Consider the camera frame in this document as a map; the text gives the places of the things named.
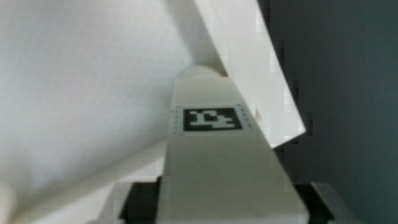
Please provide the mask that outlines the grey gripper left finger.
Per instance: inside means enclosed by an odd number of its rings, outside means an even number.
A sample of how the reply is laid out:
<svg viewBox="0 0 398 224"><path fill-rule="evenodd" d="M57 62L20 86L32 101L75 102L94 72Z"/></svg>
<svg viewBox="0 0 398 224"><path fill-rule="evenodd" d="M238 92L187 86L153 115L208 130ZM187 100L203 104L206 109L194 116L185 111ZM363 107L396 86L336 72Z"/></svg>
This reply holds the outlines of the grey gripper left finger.
<svg viewBox="0 0 398 224"><path fill-rule="evenodd" d="M96 224L155 224L158 183L123 182L114 185Z"/></svg>

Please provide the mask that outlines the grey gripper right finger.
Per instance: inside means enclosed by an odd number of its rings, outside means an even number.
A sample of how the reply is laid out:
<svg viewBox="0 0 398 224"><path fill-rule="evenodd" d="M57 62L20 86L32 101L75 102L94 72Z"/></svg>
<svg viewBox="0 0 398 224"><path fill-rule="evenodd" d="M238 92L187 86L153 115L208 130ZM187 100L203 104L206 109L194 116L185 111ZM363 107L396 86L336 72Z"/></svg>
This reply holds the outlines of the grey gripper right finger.
<svg viewBox="0 0 398 224"><path fill-rule="evenodd" d="M307 224L363 224L327 183L299 183L295 189L309 212Z"/></svg>

